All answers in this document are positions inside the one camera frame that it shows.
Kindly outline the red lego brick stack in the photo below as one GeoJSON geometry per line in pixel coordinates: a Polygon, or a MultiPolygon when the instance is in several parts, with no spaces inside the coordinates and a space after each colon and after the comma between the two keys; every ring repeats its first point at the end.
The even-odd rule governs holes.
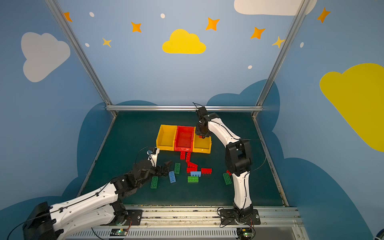
{"type": "Polygon", "coordinates": [[[191,172],[197,172],[198,171],[198,165],[194,164],[192,162],[187,162],[187,173],[190,174],[191,172]]]}

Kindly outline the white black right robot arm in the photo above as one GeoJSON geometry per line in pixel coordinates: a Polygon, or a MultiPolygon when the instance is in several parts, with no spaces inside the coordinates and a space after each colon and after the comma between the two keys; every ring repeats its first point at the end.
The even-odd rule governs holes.
{"type": "Polygon", "coordinates": [[[240,215],[248,214],[253,210],[249,186],[252,164],[250,140],[237,136],[216,113],[208,113],[204,106],[198,107],[196,114],[196,134],[203,138],[215,135],[226,148],[225,163],[234,183],[234,209],[240,215]]]}

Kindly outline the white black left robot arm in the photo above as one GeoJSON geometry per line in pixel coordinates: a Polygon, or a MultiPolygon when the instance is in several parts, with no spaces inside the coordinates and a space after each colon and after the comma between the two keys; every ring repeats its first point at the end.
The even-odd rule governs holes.
{"type": "Polygon", "coordinates": [[[135,194],[153,177],[165,177],[172,162],[157,166],[142,160],[133,169],[102,187],[75,199],[48,205],[38,204],[23,224],[25,240],[63,240],[100,225],[123,225],[128,213],[122,200],[135,194]]]}

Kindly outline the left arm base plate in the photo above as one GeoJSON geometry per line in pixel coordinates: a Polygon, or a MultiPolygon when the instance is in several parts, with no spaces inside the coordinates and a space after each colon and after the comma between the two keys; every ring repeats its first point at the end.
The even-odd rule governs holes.
{"type": "Polygon", "coordinates": [[[115,213],[113,220],[108,226],[139,226],[141,223],[142,210],[123,210],[115,213]]]}

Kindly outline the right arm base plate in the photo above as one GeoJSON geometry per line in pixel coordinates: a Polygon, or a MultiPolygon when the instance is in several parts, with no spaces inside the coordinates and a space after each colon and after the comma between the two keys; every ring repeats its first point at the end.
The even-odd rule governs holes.
{"type": "Polygon", "coordinates": [[[253,209],[252,213],[245,216],[241,216],[234,209],[224,209],[222,207],[217,209],[217,213],[221,221],[220,227],[232,225],[254,226],[261,224],[260,215],[256,209],[253,209]]]}

